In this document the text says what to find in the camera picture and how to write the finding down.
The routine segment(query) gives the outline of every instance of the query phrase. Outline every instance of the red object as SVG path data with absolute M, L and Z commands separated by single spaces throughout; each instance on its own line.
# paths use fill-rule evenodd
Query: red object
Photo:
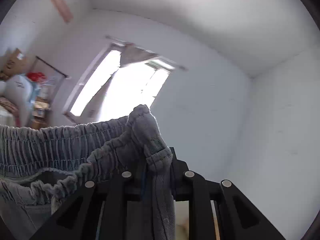
M 43 82 L 47 79 L 47 77 L 42 72 L 29 72 L 27 74 L 27 77 L 31 79 L 33 82 Z

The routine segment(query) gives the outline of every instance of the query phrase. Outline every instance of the white wall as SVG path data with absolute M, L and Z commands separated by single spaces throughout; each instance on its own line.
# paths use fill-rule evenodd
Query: white wall
M 287 240 L 320 209 L 320 47 L 257 77 L 228 178 Z
M 0 25 L 0 68 L 19 48 L 47 59 L 63 35 L 86 14 L 89 0 L 65 0 L 74 15 L 66 24 L 50 0 L 17 0 Z
M 237 136 L 250 80 L 216 51 L 166 25 L 114 11 L 94 10 L 59 45 L 50 62 L 72 77 L 53 103 L 53 125 L 85 70 L 110 43 L 105 35 L 134 42 L 188 68 L 173 72 L 151 107 L 178 158 L 207 179 L 219 181 Z

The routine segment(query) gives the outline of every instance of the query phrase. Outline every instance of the white ceiling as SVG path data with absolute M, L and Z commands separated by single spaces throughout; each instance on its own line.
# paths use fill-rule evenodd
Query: white ceiling
M 256 76 L 320 41 L 300 0 L 91 0 L 170 25 Z

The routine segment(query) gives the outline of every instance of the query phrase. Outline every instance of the jeans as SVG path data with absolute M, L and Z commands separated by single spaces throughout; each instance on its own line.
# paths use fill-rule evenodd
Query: jeans
M 0 126 L 0 151 L 0 216 L 17 240 L 29 239 L 86 181 L 111 179 L 142 158 L 146 193 L 141 203 L 128 205 L 129 238 L 174 239 L 172 153 L 147 106 L 75 127 Z

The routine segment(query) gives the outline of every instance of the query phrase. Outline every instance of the brown box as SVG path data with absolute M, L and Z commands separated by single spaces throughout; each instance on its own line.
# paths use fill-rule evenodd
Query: brown box
M 0 72 L 0 79 L 7 80 L 15 74 L 24 73 L 27 64 L 27 57 L 16 49 L 7 60 Z

